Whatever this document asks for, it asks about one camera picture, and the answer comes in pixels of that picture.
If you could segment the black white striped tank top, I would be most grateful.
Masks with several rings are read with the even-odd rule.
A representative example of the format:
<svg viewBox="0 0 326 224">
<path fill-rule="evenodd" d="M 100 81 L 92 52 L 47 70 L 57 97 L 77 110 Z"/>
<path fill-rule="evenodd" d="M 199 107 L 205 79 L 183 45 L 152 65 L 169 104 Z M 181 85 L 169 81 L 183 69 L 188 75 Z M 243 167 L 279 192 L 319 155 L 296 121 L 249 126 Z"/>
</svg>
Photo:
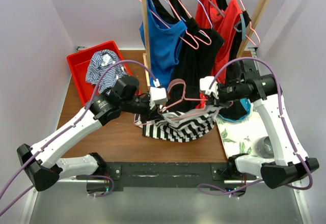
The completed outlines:
<svg viewBox="0 0 326 224">
<path fill-rule="evenodd" d="M 136 114 L 134 124 L 142 129 L 142 135 L 145 137 L 187 143 L 201 138 L 214 128 L 219 109 L 207 105 L 186 113 L 165 111 L 159 113 L 156 119 L 147 120 Z"/>
</svg>

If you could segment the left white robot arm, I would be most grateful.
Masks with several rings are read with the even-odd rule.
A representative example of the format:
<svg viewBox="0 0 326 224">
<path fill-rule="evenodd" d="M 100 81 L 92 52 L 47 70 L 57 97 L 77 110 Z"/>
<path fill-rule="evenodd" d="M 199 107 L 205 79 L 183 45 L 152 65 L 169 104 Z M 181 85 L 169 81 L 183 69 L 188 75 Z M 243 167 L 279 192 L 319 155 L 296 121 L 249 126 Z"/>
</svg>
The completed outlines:
<svg viewBox="0 0 326 224">
<path fill-rule="evenodd" d="M 66 124 L 44 140 L 17 149 L 23 170 L 37 191 L 52 187 L 58 180 L 78 175 L 101 179 L 106 163 L 98 153 L 83 157 L 62 156 L 90 133 L 118 118 L 122 112 L 145 115 L 151 109 L 149 93 L 139 93 L 139 80 L 133 76 L 119 78 L 102 93 L 95 95 Z"/>
</svg>

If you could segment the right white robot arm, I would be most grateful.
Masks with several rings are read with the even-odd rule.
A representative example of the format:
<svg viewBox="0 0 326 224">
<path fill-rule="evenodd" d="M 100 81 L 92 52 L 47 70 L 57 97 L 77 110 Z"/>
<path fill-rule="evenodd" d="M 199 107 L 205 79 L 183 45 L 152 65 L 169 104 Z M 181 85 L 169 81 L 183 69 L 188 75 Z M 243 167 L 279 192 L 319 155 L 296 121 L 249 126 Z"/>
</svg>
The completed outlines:
<svg viewBox="0 0 326 224">
<path fill-rule="evenodd" d="M 308 178 L 308 190 L 313 185 L 312 174 L 319 169 L 316 158 L 308 156 L 298 140 L 287 114 L 280 84 L 274 73 L 257 75 L 244 82 L 223 85 L 219 74 L 201 79 L 200 90 L 215 105 L 222 107 L 232 101 L 249 99 L 257 110 L 274 152 L 273 158 L 254 157 L 238 153 L 228 158 L 226 174 L 237 180 L 244 174 L 258 177 L 269 188 L 294 188 L 293 183 Z"/>
</svg>

